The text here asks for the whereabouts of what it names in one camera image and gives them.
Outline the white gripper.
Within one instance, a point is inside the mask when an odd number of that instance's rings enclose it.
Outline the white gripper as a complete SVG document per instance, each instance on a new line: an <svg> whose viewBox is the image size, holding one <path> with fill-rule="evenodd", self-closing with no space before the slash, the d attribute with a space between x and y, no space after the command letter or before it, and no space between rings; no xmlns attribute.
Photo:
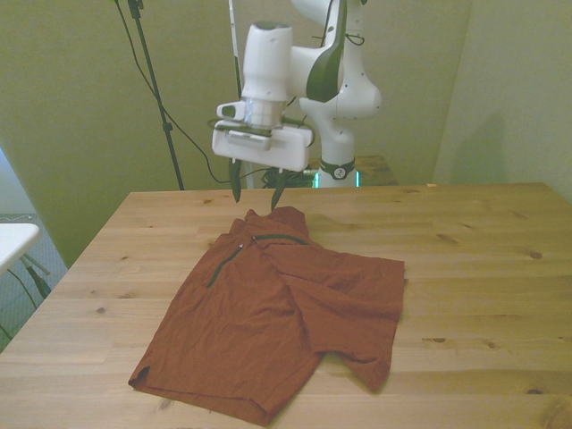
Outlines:
<svg viewBox="0 0 572 429"><path fill-rule="evenodd" d="M281 168L274 175L271 199L271 209L274 210L286 188L286 170L300 172L306 168L313 137L313 131L292 126L260 130L237 123L217 123L212 149L216 155L230 158L229 182L236 203L240 201L242 190L241 161Z"/></svg>

